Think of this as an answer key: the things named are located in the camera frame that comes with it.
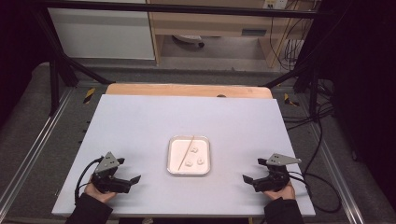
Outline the black metal crossbar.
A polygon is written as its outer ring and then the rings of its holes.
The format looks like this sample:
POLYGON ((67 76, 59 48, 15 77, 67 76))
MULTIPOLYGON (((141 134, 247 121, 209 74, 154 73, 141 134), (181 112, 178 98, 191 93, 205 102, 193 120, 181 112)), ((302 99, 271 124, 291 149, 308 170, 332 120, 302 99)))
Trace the black metal crossbar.
POLYGON ((320 17, 329 16, 329 13, 318 12, 318 11, 258 9, 258 8, 244 8, 244 7, 209 7, 209 6, 114 3, 114 2, 93 2, 93 1, 73 1, 73 0, 34 0, 34 3, 43 7, 88 9, 88 10, 233 15, 233 16, 249 16, 249 17, 298 18, 298 19, 316 19, 320 17))

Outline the dark curtain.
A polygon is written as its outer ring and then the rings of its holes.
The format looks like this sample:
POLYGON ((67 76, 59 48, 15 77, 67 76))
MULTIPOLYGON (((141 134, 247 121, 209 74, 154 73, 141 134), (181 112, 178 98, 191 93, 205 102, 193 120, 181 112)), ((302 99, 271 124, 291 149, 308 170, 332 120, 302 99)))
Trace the dark curtain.
POLYGON ((21 99, 48 46, 24 0, 0 0, 0 127, 21 99))
POLYGON ((324 77, 352 146, 396 210, 396 0, 323 0, 334 12, 324 77))

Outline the person's left hand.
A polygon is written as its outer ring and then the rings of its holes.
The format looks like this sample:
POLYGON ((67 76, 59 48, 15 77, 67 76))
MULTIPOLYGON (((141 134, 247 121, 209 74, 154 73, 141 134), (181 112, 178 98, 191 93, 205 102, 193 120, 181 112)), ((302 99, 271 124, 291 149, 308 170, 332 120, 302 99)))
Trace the person's left hand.
POLYGON ((95 187, 95 185, 91 181, 89 181, 86 185, 84 193, 93 197, 95 200, 101 203, 109 203, 113 198, 117 196, 117 192, 107 191, 105 193, 102 193, 95 187))

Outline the white wall socket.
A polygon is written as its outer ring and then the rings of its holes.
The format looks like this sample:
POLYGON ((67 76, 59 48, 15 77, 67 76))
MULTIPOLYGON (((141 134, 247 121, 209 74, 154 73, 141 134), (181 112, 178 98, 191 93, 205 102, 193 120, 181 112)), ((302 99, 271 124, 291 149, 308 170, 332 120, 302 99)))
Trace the white wall socket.
POLYGON ((268 9, 284 9, 288 0, 264 0, 263 7, 268 9))

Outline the black metal stand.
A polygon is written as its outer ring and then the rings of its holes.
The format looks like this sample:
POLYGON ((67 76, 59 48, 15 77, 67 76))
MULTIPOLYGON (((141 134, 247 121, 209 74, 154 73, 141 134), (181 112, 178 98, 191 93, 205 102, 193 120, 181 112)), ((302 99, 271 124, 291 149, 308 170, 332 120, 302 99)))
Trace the black metal stand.
POLYGON ((63 80, 66 87, 76 87, 79 83, 74 69, 77 69, 79 72, 93 78, 101 84, 112 84, 111 80, 95 74, 93 71, 66 55, 50 19, 50 14, 45 7, 30 7, 30 11, 49 46, 50 116, 53 116, 60 107, 59 78, 63 80))
POLYGON ((309 89, 308 115, 313 118, 314 121, 318 121, 318 67, 323 60, 322 51, 323 47, 316 47, 292 71, 263 84, 265 88, 272 89, 276 85, 281 84, 292 77, 297 77, 297 81, 294 83, 293 89, 296 93, 301 93, 306 89, 309 89))

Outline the aluminium rail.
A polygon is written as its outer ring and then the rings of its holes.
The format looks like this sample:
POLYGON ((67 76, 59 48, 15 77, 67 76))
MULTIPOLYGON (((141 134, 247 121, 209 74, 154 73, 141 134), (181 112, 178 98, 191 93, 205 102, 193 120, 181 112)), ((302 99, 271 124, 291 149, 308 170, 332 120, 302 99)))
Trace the aluminium rail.
POLYGON ((55 110, 55 112, 51 116, 47 118, 43 128, 40 130, 40 133, 38 134, 37 138, 31 145, 29 151, 27 152, 21 165, 19 166, 16 174, 11 179, 4 193, 0 196, 0 222, 7 215, 9 208, 13 204, 15 198, 17 197, 21 189, 21 186, 23 185, 27 176, 31 172, 32 167, 34 166, 35 161, 40 155, 43 147, 46 145, 52 133, 52 130, 54 129, 60 116, 64 112, 64 109, 67 103, 69 102, 71 94, 73 92, 74 92, 74 88, 66 88, 64 90, 64 93, 62 94, 62 97, 59 101, 60 104, 59 107, 55 110))
POLYGON ((318 151, 321 154, 321 158, 328 170, 331 181, 337 189, 341 202, 346 213, 346 216, 350 224, 364 224, 364 218, 361 214, 361 210, 357 206, 352 193, 347 185, 346 179, 344 178, 341 169, 335 161, 330 148, 328 147, 322 130, 318 123, 311 123, 310 127, 313 134, 318 141, 318 151))

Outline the white board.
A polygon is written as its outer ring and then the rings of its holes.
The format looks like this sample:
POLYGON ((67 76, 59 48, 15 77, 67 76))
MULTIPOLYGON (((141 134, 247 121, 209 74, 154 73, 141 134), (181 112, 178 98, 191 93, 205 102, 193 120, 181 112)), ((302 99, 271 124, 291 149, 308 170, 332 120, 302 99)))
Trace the white board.
POLYGON ((258 217, 268 200, 244 176, 267 174, 260 158, 294 154, 274 99, 105 94, 53 214, 72 213, 81 173, 90 173, 90 162, 107 152, 125 160, 118 178, 140 178, 129 193, 111 201, 116 217, 258 217), (206 175, 168 172, 168 144, 176 135, 208 139, 211 169, 206 175))

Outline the person's right hand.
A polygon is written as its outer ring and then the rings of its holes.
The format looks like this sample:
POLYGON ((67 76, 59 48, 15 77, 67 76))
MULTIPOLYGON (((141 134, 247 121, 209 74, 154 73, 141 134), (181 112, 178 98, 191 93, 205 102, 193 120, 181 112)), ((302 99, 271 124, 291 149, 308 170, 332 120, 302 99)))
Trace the person's right hand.
POLYGON ((289 182, 283 189, 279 191, 267 190, 263 193, 268 196, 272 201, 282 198, 284 200, 294 200, 295 190, 293 185, 289 182))

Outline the white cabinet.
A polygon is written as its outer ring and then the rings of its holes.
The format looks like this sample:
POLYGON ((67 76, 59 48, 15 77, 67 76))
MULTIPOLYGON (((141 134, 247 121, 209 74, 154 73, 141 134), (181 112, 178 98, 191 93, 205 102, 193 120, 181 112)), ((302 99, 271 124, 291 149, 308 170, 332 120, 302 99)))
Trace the white cabinet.
POLYGON ((155 58, 147 12, 50 8, 49 14, 69 57, 155 58))

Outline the wooden table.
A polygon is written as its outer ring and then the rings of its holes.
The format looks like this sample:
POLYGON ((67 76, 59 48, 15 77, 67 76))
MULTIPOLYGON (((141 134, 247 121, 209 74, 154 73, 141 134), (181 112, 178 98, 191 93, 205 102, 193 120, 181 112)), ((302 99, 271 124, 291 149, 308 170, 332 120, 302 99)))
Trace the wooden table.
POLYGON ((264 87, 146 83, 113 83, 107 87, 106 94, 261 99, 273 98, 271 91, 264 87))

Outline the thin wooden skewer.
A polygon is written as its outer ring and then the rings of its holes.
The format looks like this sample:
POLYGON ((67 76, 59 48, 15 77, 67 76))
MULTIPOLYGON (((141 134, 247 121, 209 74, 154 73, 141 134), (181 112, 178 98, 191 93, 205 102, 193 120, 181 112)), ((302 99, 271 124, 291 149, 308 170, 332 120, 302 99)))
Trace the thin wooden skewer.
POLYGON ((180 165, 179 165, 178 168, 177 168, 178 171, 180 170, 181 166, 183 165, 184 160, 187 158, 187 155, 188 155, 189 150, 190 150, 190 148, 191 148, 192 142, 194 141, 194 138, 195 138, 195 135, 192 135, 192 136, 191 136, 191 140, 190 140, 190 142, 189 142, 189 145, 188 145, 188 147, 187 147, 187 149, 186 149, 186 151, 185 151, 185 153, 184 153, 183 159, 181 160, 180 165))

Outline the yellow black tape strip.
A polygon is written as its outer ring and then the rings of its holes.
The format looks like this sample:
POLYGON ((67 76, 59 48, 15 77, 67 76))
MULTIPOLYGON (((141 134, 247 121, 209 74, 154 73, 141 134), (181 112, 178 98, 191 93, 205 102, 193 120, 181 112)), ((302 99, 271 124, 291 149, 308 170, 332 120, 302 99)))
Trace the yellow black tape strip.
POLYGON ((293 105, 293 106, 300 106, 298 102, 294 102, 290 99, 290 96, 287 93, 284 93, 284 104, 286 105, 293 105))
POLYGON ((83 104, 88 104, 90 102, 94 92, 95 92, 95 88, 90 88, 87 91, 86 96, 84 97, 84 100, 83 100, 83 104))

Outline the wooden desk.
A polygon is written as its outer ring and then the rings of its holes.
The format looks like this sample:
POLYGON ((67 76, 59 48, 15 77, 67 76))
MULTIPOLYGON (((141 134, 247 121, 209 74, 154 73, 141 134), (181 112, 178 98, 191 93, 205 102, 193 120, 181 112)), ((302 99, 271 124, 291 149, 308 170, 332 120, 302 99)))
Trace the wooden desk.
MULTIPOLYGON (((209 7, 264 8, 264 0, 147 0, 149 4, 209 7)), ((305 11, 315 6, 314 0, 288 0, 284 9, 305 11)), ((247 36, 256 37, 267 65, 278 65, 286 39, 302 39, 303 29, 297 20, 232 15, 150 12, 151 30, 160 35, 247 36)))

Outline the square metal tray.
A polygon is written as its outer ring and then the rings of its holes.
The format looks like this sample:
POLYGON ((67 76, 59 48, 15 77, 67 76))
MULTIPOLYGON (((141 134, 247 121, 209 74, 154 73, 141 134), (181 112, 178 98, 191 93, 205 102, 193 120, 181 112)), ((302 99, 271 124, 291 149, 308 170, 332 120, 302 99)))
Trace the square metal tray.
POLYGON ((210 143, 205 136, 195 135, 194 141, 192 142, 191 148, 184 160, 183 165, 178 171, 177 168, 183 159, 184 153, 191 140, 191 135, 177 135, 170 139, 168 144, 168 158, 167 158, 167 170, 172 175, 206 175, 209 173, 211 168, 211 158, 210 158, 210 143), (192 153, 191 149, 193 147, 198 147, 197 153, 192 153), (197 160, 202 158, 205 163, 202 165, 197 164, 197 160), (185 161, 190 160, 193 162, 192 167, 185 165, 185 161))

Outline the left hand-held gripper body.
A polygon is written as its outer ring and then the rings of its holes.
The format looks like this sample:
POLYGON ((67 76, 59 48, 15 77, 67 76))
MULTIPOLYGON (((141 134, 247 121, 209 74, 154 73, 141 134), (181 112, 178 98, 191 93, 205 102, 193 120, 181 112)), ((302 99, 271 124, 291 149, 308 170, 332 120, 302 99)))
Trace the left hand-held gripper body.
POLYGON ((99 191, 102 193, 107 191, 128 193, 130 191, 130 180, 115 177, 119 166, 117 158, 111 152, 107 152, 92 174, 92 183, 99 191))

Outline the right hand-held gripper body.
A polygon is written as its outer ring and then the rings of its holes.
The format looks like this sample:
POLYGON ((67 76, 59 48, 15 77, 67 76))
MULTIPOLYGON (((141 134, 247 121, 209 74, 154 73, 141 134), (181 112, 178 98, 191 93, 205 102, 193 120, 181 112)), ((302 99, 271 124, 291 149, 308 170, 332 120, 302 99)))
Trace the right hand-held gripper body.
POLYGON ((300 163, 302 160, 274 153, 264 165, 268 169, 268 176, 253 181, 253 188, 259 191, 279 191, 290 182, 290 175, 287 165, 300 163))

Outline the white chair base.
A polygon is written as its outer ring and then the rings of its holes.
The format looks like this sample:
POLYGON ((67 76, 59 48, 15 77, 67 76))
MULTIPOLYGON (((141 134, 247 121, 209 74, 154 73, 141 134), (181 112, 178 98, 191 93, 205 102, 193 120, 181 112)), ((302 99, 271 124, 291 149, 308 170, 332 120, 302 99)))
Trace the white chair base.
POLYGON ((175 35, 175 39, 189 44, 196 44, 199 48, 205 46, 203 39, 199 35, 175 35))

